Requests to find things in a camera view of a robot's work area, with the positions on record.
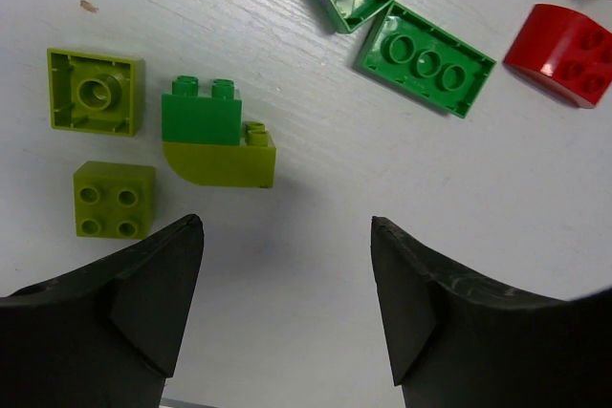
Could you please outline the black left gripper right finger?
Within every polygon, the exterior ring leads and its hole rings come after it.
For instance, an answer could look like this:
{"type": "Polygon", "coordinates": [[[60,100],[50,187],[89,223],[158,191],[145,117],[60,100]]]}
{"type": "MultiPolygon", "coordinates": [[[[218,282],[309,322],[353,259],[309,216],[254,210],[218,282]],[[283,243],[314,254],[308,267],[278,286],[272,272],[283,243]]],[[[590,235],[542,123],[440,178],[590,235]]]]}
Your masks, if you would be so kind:
{"type": "Polygon", "coordinates": [[[558,300],[468,268],[384,217],[371,260],[408,407],[607,407],[611,293],[558,300]]]}

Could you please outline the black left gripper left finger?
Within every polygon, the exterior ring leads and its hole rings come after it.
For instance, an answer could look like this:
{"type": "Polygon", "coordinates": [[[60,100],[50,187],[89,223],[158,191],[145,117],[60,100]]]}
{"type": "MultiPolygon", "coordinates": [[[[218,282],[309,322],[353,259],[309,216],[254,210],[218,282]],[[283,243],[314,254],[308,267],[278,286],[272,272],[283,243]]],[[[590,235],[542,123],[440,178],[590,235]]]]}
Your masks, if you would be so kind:
{"type": "Polygon", "coordinates": [[[4,407],[156,407],[204,251],[186,215],[133,246],[1,300],[4,407]]]}

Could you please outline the lime curved lego base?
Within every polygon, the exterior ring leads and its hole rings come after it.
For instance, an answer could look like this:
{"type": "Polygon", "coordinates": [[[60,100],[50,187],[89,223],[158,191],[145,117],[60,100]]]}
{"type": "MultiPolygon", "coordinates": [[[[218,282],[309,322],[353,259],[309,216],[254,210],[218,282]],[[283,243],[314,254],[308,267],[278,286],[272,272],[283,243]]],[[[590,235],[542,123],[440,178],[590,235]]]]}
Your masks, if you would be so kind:
{"type": "Polygon", "coordinates": [[[276,147],[264,123],[245,121],[238,145],[163,141],[164,157],[187,182],[201,186],[272,188],[276,147]]]}

